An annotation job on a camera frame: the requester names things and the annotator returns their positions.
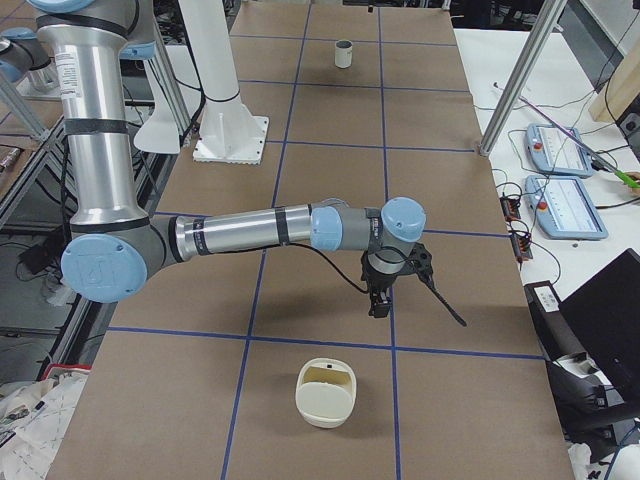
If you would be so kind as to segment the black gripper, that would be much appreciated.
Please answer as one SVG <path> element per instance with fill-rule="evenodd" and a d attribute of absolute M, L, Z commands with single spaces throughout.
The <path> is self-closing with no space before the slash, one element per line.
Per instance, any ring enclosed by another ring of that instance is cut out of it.
<path fill-rule="evenodd" d="M 369 316 L 389 316 L 390 288 L 398 276 L 416 275 L 430 290 L 433 289 L 432 255 L 420 242 L 413 245 L 410 253 L 391 245 L 375 253 L 365 252 L 361 263 L 362 279 L 366 282 L 370 301 Z"/>

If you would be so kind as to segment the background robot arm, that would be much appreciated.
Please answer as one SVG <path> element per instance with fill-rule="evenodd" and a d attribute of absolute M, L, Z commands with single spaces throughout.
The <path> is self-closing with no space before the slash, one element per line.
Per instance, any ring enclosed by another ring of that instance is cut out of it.
<path fill-rule="evenodd" d="M 61 50 L 51 57 L 26 27 L 1 32 L 1 74 L 27 98 L 82 98 L 77 55 Z"/>

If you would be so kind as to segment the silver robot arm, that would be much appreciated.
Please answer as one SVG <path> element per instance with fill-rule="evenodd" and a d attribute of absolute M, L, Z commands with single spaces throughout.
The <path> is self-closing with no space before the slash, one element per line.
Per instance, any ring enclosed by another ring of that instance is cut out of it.
<path fill-rule="evenodd" d="M 152 59 L 160 37 L 149 1 L 37 1 L 37 35 L 54 54 L 77 211 L 61 256 L 64 281 L 84 298 L 114 303 L 161 269 L 195 256 L 294 245 L 318 254 L 361 253 L 357 289 L 369 313 L 390 312 L 397 277 L 432 286 L 432 257 L 420 239 L 423 207 L 398 197 L 381 208 L 339 199 L 215 217 L 154 219 L 134 188 L 120 62 Z"/>

